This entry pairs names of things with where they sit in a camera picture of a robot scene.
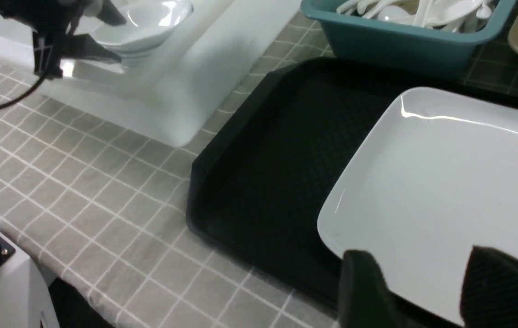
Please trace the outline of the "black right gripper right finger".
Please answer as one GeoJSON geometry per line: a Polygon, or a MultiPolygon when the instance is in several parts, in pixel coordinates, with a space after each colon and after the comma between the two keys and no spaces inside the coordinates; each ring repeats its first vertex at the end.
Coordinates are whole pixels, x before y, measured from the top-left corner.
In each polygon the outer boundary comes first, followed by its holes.
{"type": "Polygon", "coordinates": [[[518,328],[518,259],[493,247],[474,246],[460,314],[466,328],[518,328]]]}

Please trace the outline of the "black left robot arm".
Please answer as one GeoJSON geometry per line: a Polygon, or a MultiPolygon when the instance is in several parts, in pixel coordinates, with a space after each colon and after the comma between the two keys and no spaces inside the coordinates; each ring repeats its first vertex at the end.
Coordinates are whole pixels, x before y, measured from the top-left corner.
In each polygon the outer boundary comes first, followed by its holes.
{"type": "Polygon", "coordinates": [[[32,29],[36,76],[62,78],[63,59],[121,62],[121,56],[89,34],[75,35],[83,16],[113,27],[125,25],[126,19],[111,0],[0,0],[0,16],[32,29]]]}

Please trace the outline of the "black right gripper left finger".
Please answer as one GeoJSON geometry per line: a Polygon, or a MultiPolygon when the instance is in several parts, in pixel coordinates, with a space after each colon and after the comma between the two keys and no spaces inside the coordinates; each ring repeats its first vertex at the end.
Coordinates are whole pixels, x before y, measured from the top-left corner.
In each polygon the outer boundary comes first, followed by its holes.
{"type": "Polygon", "coordinates": [[[341,328],[417,328],[399,311],[382,270],[366,251],[344,252],[339,284],[341,328]]]}

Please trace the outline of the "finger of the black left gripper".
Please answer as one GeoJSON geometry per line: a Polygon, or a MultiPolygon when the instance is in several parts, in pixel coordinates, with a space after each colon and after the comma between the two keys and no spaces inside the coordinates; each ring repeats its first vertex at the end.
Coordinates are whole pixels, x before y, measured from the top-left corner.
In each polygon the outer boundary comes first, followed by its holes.
{"type": "Polygon", "coordinates": [[[118,64],[121,56],[106,49],[91,35],[73,35],[66,41],[66,59],[118,64]]]}

